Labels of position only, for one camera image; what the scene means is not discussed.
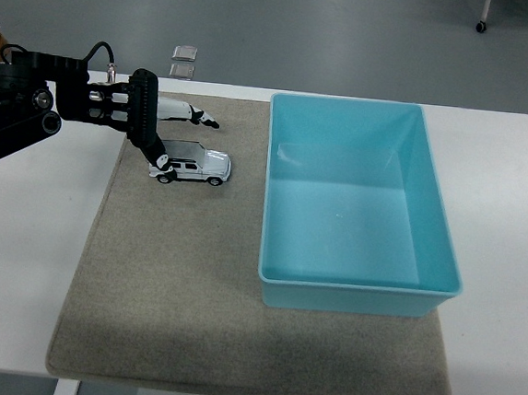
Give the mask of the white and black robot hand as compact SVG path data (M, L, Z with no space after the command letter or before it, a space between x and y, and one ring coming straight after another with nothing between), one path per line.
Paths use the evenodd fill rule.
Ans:
M203 124L214 129L219 124L204 110L174 98L158 94L158 77L151 71L140 68L129 77L127 129L131 143L142 151L147 161L166 173L171 179L176 171L171 165L170 155L162 144L157 129L158 121L187 121L193 125Z

